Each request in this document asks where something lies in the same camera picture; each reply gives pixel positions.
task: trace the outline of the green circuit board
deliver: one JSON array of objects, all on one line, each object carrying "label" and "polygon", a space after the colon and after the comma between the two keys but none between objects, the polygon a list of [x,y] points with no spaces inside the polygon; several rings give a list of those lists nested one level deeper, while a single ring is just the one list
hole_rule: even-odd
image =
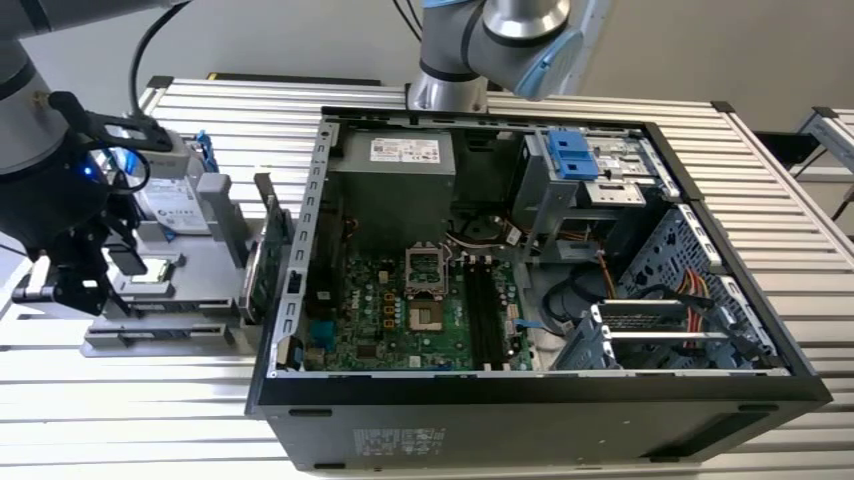
[{"label": "green circuit board", "polygon": [[[325,371],[473,370],[461,264],[448,266],[447,294],[440,302],[406,299],[404,258],[352,256],[346,261],[342,305],[334,321],[334,341],[324,354]],[[511,268],[492,269],[500,331],[507,305],[517,306]],[[525,336],[507,359],[511,370],[531,368]],[[504,336],[505,351],[511,349]]]}]

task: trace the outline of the chip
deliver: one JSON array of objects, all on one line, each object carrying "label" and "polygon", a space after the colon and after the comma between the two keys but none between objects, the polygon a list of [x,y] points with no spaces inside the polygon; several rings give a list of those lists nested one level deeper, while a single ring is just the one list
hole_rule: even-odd
[{"label": "chip", "polygon": [[356,345],[356,358],[376,358],[376,345]]}]

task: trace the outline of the power supply label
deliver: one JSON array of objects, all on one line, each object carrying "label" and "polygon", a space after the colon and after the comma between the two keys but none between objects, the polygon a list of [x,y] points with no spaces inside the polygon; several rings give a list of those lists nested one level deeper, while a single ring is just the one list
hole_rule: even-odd
[{"label": "power supply label", "polygon": [[438,140],[374,138],[370,140],[372,162],[441,163]]},{"label": "power supply label", "polygon": [[357,428],[352,433],[362,457],[441,453],[444,428]]}]

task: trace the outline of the aluminum extrusion table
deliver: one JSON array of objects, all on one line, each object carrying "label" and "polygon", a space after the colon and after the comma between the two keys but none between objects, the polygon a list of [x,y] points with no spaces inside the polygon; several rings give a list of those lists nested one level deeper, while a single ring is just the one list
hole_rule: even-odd
[{"label": "aluminum extrusion table", "polygon": [[[296,214],[322,105],[402,108],[396,87],[173,80],[145,110],[181,134],[205,130],[260,216],[252,174],[270,172]],[[791,180],[737,115],[711,103],[492,93],[496,114],[656,122],[773,308],[824,377],[833,402],[703,465],[649,466],[649,478],[854,478],[854,246]],[[296,475],[264,422],[242,418],[253,359],[84,359],[88,320],[0,321],[0,472],[70,478]],[[633,469],[388,472],[393,476],[631,478]],[[365,472],[364,477],[373,477]]]}]

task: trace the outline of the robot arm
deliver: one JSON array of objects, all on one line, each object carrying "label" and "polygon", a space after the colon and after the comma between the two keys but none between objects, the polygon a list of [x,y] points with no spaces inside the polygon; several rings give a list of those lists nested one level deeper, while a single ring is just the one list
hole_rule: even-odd
[{"label": "robot arm", "polygon": [[485,79],[541,100],[565,78],[583,44],[569,0],[422,0],[413,110],[485,111]]},{"label": "robot arm", "polygon": [[15,40],[188,0],[2,0],[0,41]]},{"label": "robot arm", "polygon": [[[529,99],[552,92],[580,48],[580,33],[567,29],[569,0],[422,2],[421,74],[409,88],[409,108],[484,111],[485,79]],[[145,154],[180,146],[144,115],[97,115],[70,93],[48,93],[17,39],[181,3],[0,0],[0,231],[21,242],[33,261],[49,258],[52,286],[28,294],[93,315],[106,299],[122,304],[101,249],[125,275],[145,273],[145,266],[132,236],[136,190],[118,169],[113,178],[104,176],[89,151],[124,147],[148,165]],[[137,135],[114,137],[108,125]]]}]

